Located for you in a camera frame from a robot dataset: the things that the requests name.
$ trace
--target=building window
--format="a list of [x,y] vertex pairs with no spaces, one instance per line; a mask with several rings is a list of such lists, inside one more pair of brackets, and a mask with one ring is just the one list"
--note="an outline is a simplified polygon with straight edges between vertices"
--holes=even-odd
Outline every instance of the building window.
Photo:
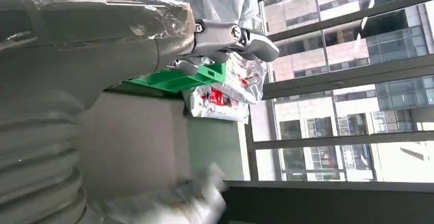
[[316,74],[321,74],[326,72],[327,72],[327,66],[320,66],[320,67],[310,68],[302,71],[295,71],[294,77],[311,76],[311,75],[316,75]]
[[309,13],[300,17],[288,19],[286,20],[286,26],[289,27],[289,26],[293,26],[296,24],[304,23],[306,21],[315,20],[315,19],[318,19],[318,12]]
[[327,47],[354,41],[357,39],[357,34],[359,32],[359,27],[339,30],[336,32],[329,32],[324,35],[325,37],[325,45]]
[[374,64],[413,58],[427,54],[420,26],[367,38],[368,51]]
[[389,110],[372,113],[375,133],[414,131],[410,110]]
[[306,123],[309,138],[333,136],[332,120],[330,117],[307,119]]
[[289,97],[280,97],[280,98],[276,98],[275,103],[280,104],[280,103],[288,103],[288,102],[295,102],[295,101],[319,99],[319,98],[331,97],[331,96],[332,96],[332,92],[323,91],[323,92],[316,92],[316,93],[303,94],[303,95],[294,95]]
[[381,110],[403,109],[432,104],[431,91],[421,78],[375,84]]
[[361,100],[361,99],[373,98],[376,96],[377,93],[375,92],[375,90],[368,90],[368,91],[360,91],[360,92],[335,95],[335,101],[342,102],[342,101],[350,101],[350,100]]
[[336,7],[339,7],[339,6],[348,4],[348,3],[352,3],[352,2],[356,2],[356,1],[357,0],[335,0],[335,1],[332,1],[329,3],[324,3],[324,4],[319,5],[319,9],[320,9],[320,11],[325,11],[328,9],[336,8]]
[[350,61],[346,61],[346,62],[331,64],[330,65],[330,71],[334,72],[334,71],[364,66],[364,65],[368,65],[368,64],[370,64],[369,58],[355,59],[355,60],[350,60]]
[[371,149],[368,145],[344,145],[342,150],[348,170],[372,170]]
[[284,149],[285,169],[290,170],[305,170],[306,161],[303,148],[287,148]]
[[315,173],[317,181],[338,181],[340,180],[339,172]]
[[311,148],[314,169],[338,169],[336,148],[334,146],[316,146]]
[[314,36],[304,40],[293,41],[277,46],[280,50],[280,57],[303,53],[310,50],[322,48],[321,36]]
[[339,132],[341,136],[367,135],[365,114],[351,114],[338,117]]
[[301,139],[300,120],[280,122],[280,134],[282,140]]
[[281,1],[282,0],[265,0],[264,1],[264,7],[267,7],[267,6],[272,5],[272,4],[280,3]]
[[368,19],[363,30],[360,28],[357,32],[360,32],[361,38],[366,38],[406,28],[407,15],[405,10],[399,10]]

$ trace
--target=plastic bag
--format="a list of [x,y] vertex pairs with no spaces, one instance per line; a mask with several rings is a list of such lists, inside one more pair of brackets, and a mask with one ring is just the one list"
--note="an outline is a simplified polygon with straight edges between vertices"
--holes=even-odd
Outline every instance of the plastic bag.
[[266,74],[266,63],[259,60],[247,61],[234,53],[226,62],[225,82],[214,83],[211,86],[235,100],[258,104],[262,99]]
[[225,209],[220,194],[225,190],[222,177],[222,171],[214,164],[195,180],[173,190],[95,201],[91,207],[102,224],[217,223]]
[[217,118],[248,123],[249,105],[205,85],[183,93],[190,114],[197,118]]

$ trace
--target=protective plastic sheet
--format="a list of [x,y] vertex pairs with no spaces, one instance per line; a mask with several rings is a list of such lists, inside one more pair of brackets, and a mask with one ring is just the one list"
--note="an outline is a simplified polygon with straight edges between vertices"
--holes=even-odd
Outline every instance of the protective plastic sheet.
[[0,0],[0,50],[113,41],[185,38],[193,43],[189,4],[173,0]]
[[222,172],[210,166],[195,180],[169,191],[94,202],[101,224],[212,224],[225,208]]

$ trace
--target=window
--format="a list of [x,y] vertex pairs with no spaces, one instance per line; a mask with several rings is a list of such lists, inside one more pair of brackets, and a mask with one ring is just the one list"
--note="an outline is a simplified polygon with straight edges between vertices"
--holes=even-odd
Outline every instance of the window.
[[280,133],[283,140],[301,139],[300,121],[282,121],[280,122]]
[[348,3],[352,3],[352,2],[356,2],[356,1],[357,0],[335,0],[335,1],[332,1],[329,3],[319,5],[319,9],[321,11],[325,11],[328,9],[336,8],[336,7],[339,7],[339,6],[348,4]]
[[265,0],[264,1],[264,7],[267,7],[269,5],[273,5],[276,3],[280,3],[282,0]]
[[251,105],[252,179],[434,183],[433,3],[262,7],[282,53],[269,64],[265,117]]
[[410,110],[390,110],[372,113],[375,133],[413,131]]
[[289,26],[293,26],[296,24],[304,23],[304,22],[307,22],[310,20],[315,20],[315,19],[318,19],[318,13],[316,13],[316,12],[315,13],[309,13],[309,14],[306,14],[306,15],[303,15],[303,16],[300,16],[297,18],[287,20],[286,26],[289,27]]
[[417,6],[279,41],[281,53],[270,64],[276,71],[271,81],[315,75],[309,70],[341,71],[425,56],[434,49],[432,39],[424,36],[430,29],[421,20],[426,15],[414,15],[415,10]]
[[350,114],[338,117],[338,126],[341,136],[361,136],[368,134],[365,114]]
[[342,94],[342,95],[335,95],[335,100],[336,100],[336,102],[360,100],[360,99],[376,97],[376,95],[377,94],[376,94],[375,90],[368,90],[368,91],[346,93],[346,94]]
[[307,119],[307,125],[309,138],[333,136],[330,117]]

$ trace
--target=red and white bag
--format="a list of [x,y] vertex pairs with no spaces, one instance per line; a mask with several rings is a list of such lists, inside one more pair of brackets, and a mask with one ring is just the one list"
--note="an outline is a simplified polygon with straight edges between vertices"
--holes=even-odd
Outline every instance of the red and white bag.
[[183,92],[185,104],[193,117],[217,118],[248,123],[249,105],[236,101],[211,86]]

